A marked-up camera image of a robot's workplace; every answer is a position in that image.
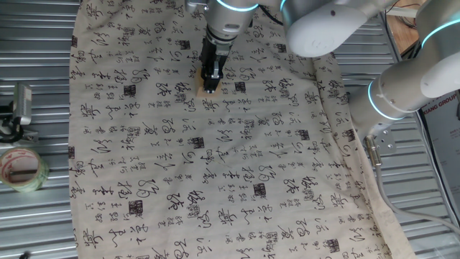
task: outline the metal slatted surface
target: metal slatted surface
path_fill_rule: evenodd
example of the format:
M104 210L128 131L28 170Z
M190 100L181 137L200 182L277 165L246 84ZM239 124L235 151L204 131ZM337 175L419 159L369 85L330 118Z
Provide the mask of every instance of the metal slatted surface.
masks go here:
M15 81L33 89L35 149L50 165L43 188L19 194L0 184L0 258L77 258L68 193L68 64L78 0L0 0L0 103L12 99ZM368 86L396 60L382 19L371 19L337 51L349 92ZM395 155L384 156L385 188L396 206L449 218L438 179L416 118L392 127ZM9 147L0 146L0 153ZM419 258L437 258L436 247L452 236L437 223L397 216ZM456 251L447 246L444 251Z

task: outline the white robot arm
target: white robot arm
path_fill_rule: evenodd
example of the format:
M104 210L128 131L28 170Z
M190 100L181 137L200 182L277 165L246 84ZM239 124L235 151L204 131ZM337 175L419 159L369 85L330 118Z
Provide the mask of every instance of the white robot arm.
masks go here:
M236 37L246 31L259 4L282 12L287 43L303 57L334 51L370 17L397 0L185 0L193 12L205 6L208 22L201 51L204 91L212 94L221 80Z
M350 98L351 118L361 140L430 99L460 88L460 1L427 1L416 21L422 42L419 56L392 65Z
M334 51L353 32L397 0L185 0L190 12L205 5L202 49L204 89L213 93L236 37L259 4L279 8L290 49L303 57ZM422 50L416 59L388 68L350 98L358 136L377 135L430 99L460 88L460 1L428 0L418 11Z

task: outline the wrinkled fabric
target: wrinkled fabric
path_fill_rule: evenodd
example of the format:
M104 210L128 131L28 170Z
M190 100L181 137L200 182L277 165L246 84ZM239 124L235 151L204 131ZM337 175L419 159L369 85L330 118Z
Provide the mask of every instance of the wrinkled fabric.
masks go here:
M334 55L294 55L257 10L220 95L197 98L206 20L181 4L80 7L69 137L78 256L415 258L355 138Z

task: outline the black chinese character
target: black chinese character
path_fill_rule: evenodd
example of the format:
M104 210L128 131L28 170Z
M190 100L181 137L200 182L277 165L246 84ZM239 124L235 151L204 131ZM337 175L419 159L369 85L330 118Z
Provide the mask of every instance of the black chinese character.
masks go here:
M335 239L335 240L326 240L325 245L326 245L326 247L329 247L329 252L330 253L335 253L335 252L340 251L339 241L337 241L337 239Z
M286 53L286 44L275 44L278 49L278 53Z
M189 219L193 217L198 217L198 215L200 214L200 207L197 204L187 206L187 210L188 210L187 218Z
M254 196L265 197L267 192L265 191L265 185L263 183L254 184Z
M235 91L246 93L246 84L244 82L235 82Z
M136 215L136 216L141 216L142 212L144 212L144 209L142 207L142 201L130 201L128 203L129 205L129 213Z
M78 46L78 38L72 35L72 47Z
M135 97L136 85L124 86L124 95L129 97Z
M203 137L194 137L192 139L193 149L204 148L204 139Z
M298 134L300 135L300 140L310 140L310 136L308 135L308 130L299 129Z
M75 159L75 147L69 146L69 159Z
M179 45L181 50L190 49L190 40L176 40L175 44Z

